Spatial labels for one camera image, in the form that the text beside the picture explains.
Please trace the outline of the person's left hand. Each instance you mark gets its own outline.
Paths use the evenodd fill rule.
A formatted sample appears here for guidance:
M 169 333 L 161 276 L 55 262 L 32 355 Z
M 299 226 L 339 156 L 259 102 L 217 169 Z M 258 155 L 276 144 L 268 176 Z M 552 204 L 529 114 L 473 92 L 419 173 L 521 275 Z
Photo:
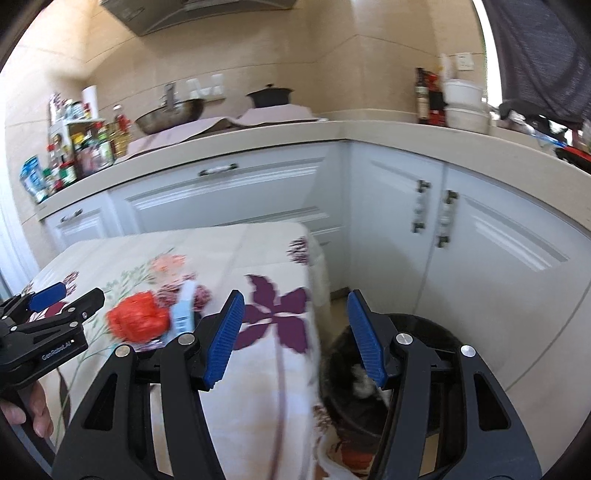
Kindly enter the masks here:
M 0 406 L 10 425 L 22 425 L 26 422 L 25 411 L 14 403 L 2 399 Z M 35 382 L 31 387 L 28 409 L 32 415 L 36 435 L 48 439 L 53 433 L 54 425 L 47 407 L 45 391 L 39 382 Z

